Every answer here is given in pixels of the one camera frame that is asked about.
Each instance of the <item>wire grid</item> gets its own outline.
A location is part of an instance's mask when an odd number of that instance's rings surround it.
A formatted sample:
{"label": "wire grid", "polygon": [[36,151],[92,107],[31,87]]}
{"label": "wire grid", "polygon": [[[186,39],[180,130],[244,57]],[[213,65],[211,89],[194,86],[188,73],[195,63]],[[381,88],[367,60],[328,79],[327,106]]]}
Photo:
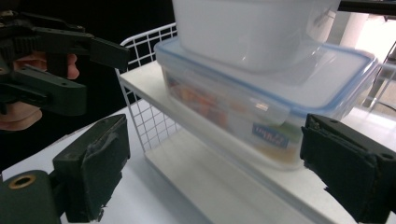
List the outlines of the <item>wire grid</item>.
{"label": "wire grid", "polygon": [[396,117],[396,65],[381,63],[373,87],[362,105]]}
{"label": "wire grid", "polygon": [[[154,46],[165,39],[177,35],[175,23],[171,23],[145,33],[128,37],[120,44],[131,52],[128,71],[156,60]],[[116,69],[125,102],[138,133],[144,151],[158,146],[181,127],[159,109],[128,90],[120,81],[120,70]]]}

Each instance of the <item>black background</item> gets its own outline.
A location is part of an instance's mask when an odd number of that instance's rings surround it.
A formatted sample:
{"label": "black background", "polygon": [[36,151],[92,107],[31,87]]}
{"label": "black background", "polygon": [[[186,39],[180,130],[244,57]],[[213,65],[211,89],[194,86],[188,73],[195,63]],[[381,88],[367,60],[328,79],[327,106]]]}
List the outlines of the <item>black background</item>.
{"label": "black background", "polygon": [[[114,43],[175,21],[171,0],[21,0],[16,10],[82,25],[87,33]],[[85,56],[78,57],[77,66],[80,76],[75,81],[88,88],[87,113],[63,117],[43,111],[43,118],[29,129],[0,134],[0,170],[125,106],[113,68]]]}

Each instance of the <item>storage box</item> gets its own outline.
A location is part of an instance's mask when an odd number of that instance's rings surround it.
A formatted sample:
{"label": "storage box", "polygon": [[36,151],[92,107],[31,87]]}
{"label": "storage box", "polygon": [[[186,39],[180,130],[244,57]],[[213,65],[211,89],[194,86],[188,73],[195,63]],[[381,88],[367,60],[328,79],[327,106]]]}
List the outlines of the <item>storage box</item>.
{"label": "storage box", "polygon": [[173,0],[183,48],[257,75],[327,40],[340,0]]}
{"label": "storage box", "polygon": [[307,113],[344,117],[373,83],[377,66],[373,55],[325,45],[310,61],[259,77],[191,54],[178,37],[155,51],[174,99],[281,168],[300,164]]}

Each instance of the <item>container lid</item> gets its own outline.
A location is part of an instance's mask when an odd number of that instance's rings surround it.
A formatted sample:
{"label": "container lid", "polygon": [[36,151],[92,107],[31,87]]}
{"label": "container lid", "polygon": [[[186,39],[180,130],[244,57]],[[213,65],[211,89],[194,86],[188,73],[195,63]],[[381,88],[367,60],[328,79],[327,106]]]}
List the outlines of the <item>container lid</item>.
{"label": "container lid", "polygon": [[327,114],[342,105],[348,105],[356,92],[368,80],[373,80],[377,59],[374,55],[324,44],[310,57],[288,69],[266,74],[251,74],[215,63],[184,50],[174,37],[155,46],[157,60],[160,54],[171,56],[181,63],[198,66],[215,76],[255,91],[285,105],[294,115]]}

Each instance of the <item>white container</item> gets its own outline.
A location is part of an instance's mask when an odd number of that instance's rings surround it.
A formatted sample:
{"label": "white container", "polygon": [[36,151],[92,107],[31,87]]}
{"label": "white container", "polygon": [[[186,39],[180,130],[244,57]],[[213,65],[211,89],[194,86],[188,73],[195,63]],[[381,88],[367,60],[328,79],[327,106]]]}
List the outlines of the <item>white container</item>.
{"label": "white container", "polygon": [[[271,159],[285,169],[301,165],[306,115],[343,118],[372,85],[377,68],[373,55],[332,45],[322,46],[312,62],[273,77],[238,72],[196,56],[177,37],[154,49],[178,103],[250,146],[241,150],[260,152],[263,162]],[[290,80],[290,73],[296,79]]]}
{"label": "white container", "polygon": [[258,75],[326,41],[340,0],[173,0],[183,48]]}

